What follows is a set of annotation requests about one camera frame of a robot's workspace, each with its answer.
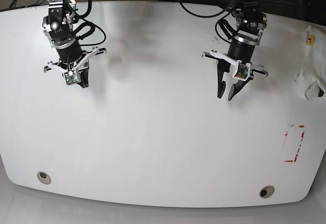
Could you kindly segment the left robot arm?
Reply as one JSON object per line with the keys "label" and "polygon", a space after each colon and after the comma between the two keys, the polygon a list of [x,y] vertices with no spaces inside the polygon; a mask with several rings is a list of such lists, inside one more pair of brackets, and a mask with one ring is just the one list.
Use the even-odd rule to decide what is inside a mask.
{"label": "left robot arm", "polygon": [[222,98],[226,89],[223,80],[225,73],[232,73],[236,80],[231,86],[228,100],[238,94],[247,83],[254,79],[254,73],[268,76],[268,72],[262,65],[255,65],[251,58],[255,47],[260,45],[263,32],[267,27],[267,16],[260,10],[260,0],[234,0],[230,12],[236,20],[236,29],[222,17],[215,24],[224,32],[227,42],[230,44],[227,53],[216,50],[202,53],[203,57],[216,60],[218,98]]}

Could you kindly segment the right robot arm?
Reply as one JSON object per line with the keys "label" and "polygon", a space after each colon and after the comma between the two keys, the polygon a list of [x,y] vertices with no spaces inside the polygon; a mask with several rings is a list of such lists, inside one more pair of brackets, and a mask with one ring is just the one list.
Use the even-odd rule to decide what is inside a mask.
{"label": "right robot arm", "polygon": [[89,86],[90,59],[106,52],[98,46],[103,41],[93,44],[80,44],[80,41],[100,30],[106,40],[102,28],[86,17],[91,13],[92,0],[87,0],[84,14],[77,13],[75,0],[47,0],[48,15],[43,18],[42,30],[50,45],[58,55],[57,62],[49,62],[43,71],[58,70],[66,85]]}

